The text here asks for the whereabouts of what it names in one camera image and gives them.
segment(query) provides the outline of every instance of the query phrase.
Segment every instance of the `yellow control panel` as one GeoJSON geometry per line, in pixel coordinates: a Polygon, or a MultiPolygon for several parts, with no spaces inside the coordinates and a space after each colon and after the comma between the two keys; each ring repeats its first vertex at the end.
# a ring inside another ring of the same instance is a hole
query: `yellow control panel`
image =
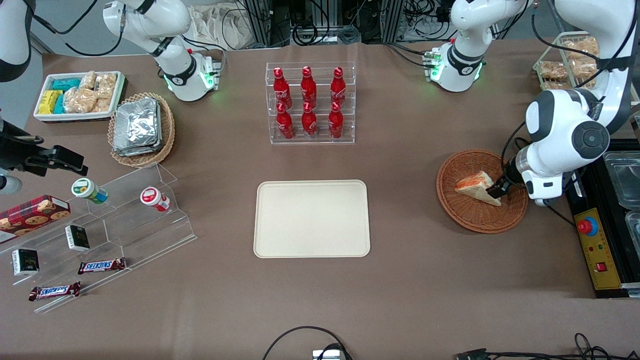
{"type": "Polygon", "coordinates": [[[598,210],[589,209],[575,215],[574,219],[594,289],[620,289],[620,278],[611,257],[607,237],[602,231],[598,210]]]}

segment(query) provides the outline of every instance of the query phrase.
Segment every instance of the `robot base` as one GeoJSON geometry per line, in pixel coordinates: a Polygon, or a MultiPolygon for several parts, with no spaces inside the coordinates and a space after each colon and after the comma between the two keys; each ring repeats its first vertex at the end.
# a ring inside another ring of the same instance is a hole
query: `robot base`
{"type": "Polygon", "coordinates": [[[164,77],[164,80],[169,86],[169,90],[182,101],[196,101],[201,99],[211,90],[217,89],[218,81],[220,80],[220,75],[218,74],[220,68],[216,69],[216,67],[213,66],[210,57],[207,56],[205,58],[198,53],[193,53],[192,56],[196,60],[196,71],[187,79],[184,85],[177,86],[171,84],[166,76],[164,77]]]}
{"type": "MultiPolygon", "coordinates": [[[[462,70],[463,72],[465,69],[469,69],[469,72],[467,75],[460,75],[458,70],[453,67],[449,61],[448,52],[451,46],[452,44],[448,42],[440,47],[434,47],[432,53],[439,54],[440,61],[437,62],[438,65],[435,65],[435,67],[431,69],[425,69],[424,72],[428,81],[434,81],[443,89],[450,92],[463,92],[469,89],[474,81],[479,77],[482,64],[476,67],[475,70],[472,67],[464,68],[462,70]]],[[[431,58],[423,56],[422,59],[425,65],[434,65],[431,58]]]]}

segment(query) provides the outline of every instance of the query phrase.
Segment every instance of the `white basket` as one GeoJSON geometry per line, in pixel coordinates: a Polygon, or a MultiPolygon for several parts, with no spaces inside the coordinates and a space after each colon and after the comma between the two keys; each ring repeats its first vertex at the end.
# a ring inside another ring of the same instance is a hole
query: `white basket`
{"type": "Polygon", "coordinates": [[[40,96],[38,96],[38,101],[36,102],[36,107],[33,110],[33,117],[42,121],[42,122],[79,122],[79,121],[92,121],[92,120],[109,120],[111,114],[116,111],[116,107],[118,106],[118,102],[120,100],[120,95],[122,94],[122,88],[124,87],[125,77],[120,71],[100,71],[108,74],[115,74],[117,76],[116,86],[113,90],[113,95],[111,96],[111,104],[109,105],[109,110],[102,111],[99,113],[84,113],[84,114],[39,114],[38,107],[42,102],[42,97],[44,96],[44,92],[46,90],[51,90],[51,84],[54,80],[59,79],[82,79],[82,77],[86,74],[86,72],[71,72],[68,74],[51,74],[47,75],[47,78],[44,81],[44,85],[42,85],[42,89],[40,90],[40,96]]]}

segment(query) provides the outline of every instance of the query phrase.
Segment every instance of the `white bag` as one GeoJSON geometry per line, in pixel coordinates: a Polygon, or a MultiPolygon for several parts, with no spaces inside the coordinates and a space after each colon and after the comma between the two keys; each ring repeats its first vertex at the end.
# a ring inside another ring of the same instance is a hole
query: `white bag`
{"type": "Polygon", "coordinates": [[[254,43],[249,14],[239,3],[194,4],[189,7],[189,13],[196,41],[218,44],[227,50],[242,49],[254,43]]]}

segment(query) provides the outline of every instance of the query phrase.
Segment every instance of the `aluminum foil package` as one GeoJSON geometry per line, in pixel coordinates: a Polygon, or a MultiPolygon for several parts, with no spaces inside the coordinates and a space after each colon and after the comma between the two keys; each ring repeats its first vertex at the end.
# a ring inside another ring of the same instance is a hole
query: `aluminum foil package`
{"type": "Polygon", "coordinates": [[[160,104],[151,97],[126,102],[116,110],[113,151],[134,156],[162,149],[160,104]]]}

